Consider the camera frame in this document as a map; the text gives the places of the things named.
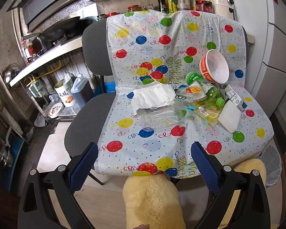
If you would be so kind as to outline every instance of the chair seat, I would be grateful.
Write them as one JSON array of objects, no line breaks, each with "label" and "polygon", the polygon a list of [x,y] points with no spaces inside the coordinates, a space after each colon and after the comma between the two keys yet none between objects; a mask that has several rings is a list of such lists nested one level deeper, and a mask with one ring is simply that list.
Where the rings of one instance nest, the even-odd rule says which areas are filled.
[{"label": "chair seat", "polygon": [[69,126],[65,147],[71,157],[81,155],[91,143],[98,143],[116,93],[105,93],[92,98],[80,110]]}]

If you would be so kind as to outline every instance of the plastic tablecloth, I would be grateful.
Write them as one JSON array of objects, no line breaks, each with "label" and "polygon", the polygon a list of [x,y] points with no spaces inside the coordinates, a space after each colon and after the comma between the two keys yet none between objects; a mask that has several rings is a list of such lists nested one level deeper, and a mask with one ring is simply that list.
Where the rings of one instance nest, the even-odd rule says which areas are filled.
[{"label": "plastic tablecloth", "polygon": [[[260,152],[273,137],[272,125],[244,89],[246,43],[242,26],[218,15],[197,11],[163,14],[154,10],[130,12],[107,19],[108,54],[116,82],[116,98],[98,141],[95,170],[111,175],[149,175],[165,171],[175,178],[199,175],[191,145],[199,141],[221,164],[236,164]],[[133,89],[146,77],[185,84],[190,71],[200,73],[199,61],[209,49],[226,58],[228,84],[248,105],[237,130],[212,128],[198,116],[187,115],[161,132],[142,130],[133,114]]]}]

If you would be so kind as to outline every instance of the green balloon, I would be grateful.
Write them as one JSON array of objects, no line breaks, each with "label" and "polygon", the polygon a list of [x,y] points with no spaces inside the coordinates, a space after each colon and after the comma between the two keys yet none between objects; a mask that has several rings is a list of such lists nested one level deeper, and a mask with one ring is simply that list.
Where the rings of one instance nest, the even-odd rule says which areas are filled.
[{"label": "green balloon", "polygon": [[185,56],[183,59],[188,64],[193,62],[193,57],[192,56]]},{"label": "green balloon", "polygon": [[161,20],[161,25],[165,26],[165,27],[169,27],[172,25],[172,19],[169,17],[165,17]]},{"label": "green balloon", "polygon": [[211,49],[216,49],[216,45],[214,42],[208,42],[206,47],[211,50]]},{"label": "green balloon", "polygon": [[234,132],[232,137],[233,137],[234,141],[237,143],[241,143],[245,140],[245,135],[240,131]]},{"label": "green balloon", "polygon": [[142,82],[145,85],[145,84],[150,84],[150,83],[154,82],[154,80],[152,80],[151,78],[145,78]]},{"label": "green balloon", "polygon": [[134,15],[134,13],[133,13],[133,12],[128,12],[128,13],[125,13],[124,15],[125,15],[126,17],[129,17],[129,16]]}]

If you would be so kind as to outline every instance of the hand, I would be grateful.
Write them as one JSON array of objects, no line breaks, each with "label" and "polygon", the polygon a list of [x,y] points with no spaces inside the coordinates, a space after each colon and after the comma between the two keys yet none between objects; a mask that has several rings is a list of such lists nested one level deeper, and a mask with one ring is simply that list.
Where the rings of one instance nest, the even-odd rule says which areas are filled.
[{"label": "hand", "polygon": [[150,229],[150,228],[149,228],[149,224],[147,224],[147,225],[139,225],[138,227],[135,227],[133,229]]}]

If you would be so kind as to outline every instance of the soy sauce bottle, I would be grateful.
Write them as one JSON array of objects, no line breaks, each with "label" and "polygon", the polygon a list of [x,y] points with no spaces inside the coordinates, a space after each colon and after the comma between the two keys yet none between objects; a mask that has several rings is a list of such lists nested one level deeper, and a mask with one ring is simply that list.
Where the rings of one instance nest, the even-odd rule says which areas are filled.
[{"label": "soy sauce bottle", "polygon": [[158,5],[159,5],[159,11],[162,13],[167,14],[167,7],[165,4],[165,0],[158,0]]}]

